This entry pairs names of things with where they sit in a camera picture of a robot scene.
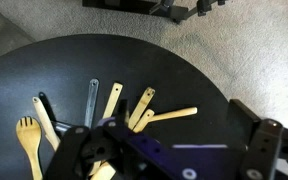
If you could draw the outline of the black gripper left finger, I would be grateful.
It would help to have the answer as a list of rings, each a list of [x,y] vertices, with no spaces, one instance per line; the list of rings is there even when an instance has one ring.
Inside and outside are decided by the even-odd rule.
[[[116,155],[116,144],[103,128],[77,126],[66,131],[43,180],[88,180],[94,164]]]

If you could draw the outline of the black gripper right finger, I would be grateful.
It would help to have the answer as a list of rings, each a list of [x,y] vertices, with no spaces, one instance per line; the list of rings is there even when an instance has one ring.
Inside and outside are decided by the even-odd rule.
[[[227,120],[242,129],[242,141],[246,146],[239,165],[240,178],[273,180],[283,126],[272,119],[260,119],[237,99],[229,101]]]

